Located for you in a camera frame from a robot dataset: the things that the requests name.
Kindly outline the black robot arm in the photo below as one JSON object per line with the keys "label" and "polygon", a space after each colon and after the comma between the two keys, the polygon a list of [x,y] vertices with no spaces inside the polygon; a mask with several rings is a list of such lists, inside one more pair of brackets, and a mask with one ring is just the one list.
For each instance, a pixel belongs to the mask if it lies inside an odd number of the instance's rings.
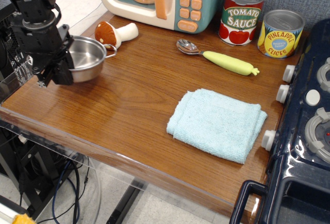
{"label": "black robot arm", "polygon": [[56,0],[10,0],[17,15],[11,28],[20,50],[32,58],[31,70],[41,87],[50,81],[57,85],[73,84],[74,69],[69,48],[73,37],[69,26],[58,27],[61,12]]}

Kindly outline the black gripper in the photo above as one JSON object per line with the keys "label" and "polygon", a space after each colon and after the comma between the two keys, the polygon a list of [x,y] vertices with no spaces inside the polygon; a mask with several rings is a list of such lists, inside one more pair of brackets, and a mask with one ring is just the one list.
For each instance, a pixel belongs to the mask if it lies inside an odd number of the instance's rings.
{"label": "black gripper", "polygon": [[69,48],[73,37],[69,25],[57,27],[55,23],[47,27],[29,29],[22,19],[10,22],[20,50],[32,58],[32,73],[38,77],[38,84],[46,88],[50,81],[56,85],[72,85],[74,69]]}

